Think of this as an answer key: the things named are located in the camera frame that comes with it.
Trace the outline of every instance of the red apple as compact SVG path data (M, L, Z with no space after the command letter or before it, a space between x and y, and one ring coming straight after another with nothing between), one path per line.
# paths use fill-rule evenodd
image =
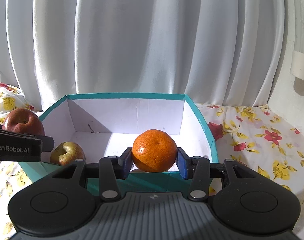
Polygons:
M31 135L45 135L44 127L38 116L26 108L12 110L5 118L2 129Z
M85 154L81 146L75 142L63 142L51 153L50 162L60 165L67 165L76 160L84 159Z

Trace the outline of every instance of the white wall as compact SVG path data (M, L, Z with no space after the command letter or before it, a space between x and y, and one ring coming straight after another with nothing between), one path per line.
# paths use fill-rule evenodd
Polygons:
M304 81L290 74L295 38L294 0L284 0L283 48L268 106L304 135Z

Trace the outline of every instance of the orange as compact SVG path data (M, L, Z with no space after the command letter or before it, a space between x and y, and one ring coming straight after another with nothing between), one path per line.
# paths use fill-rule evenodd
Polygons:
M142 171L163 172L175 163L178 150L175 141L160 130L147 130L133 143L132 159Z

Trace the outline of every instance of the curtain fold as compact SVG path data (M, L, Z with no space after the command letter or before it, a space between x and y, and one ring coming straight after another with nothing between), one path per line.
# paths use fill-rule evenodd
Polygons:
M284 0L0 5L0 71L43 110L66 94L94 92L187 93L196 103L263 105L284 30Z

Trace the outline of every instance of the cardboard box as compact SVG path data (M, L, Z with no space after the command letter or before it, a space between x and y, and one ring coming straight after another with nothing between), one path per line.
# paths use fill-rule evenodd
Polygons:
M73 141L86 155L87 163L105 156L120 156L135 138L149 129L165 131L189 156L205 156L218 162L215 141L201 112L187 95L152 93L95 93L64 96L40 119L45 135L56 148ZM32 182L54 171L51 153L42 162L19 163ZM174 164L169 172L178 171Z

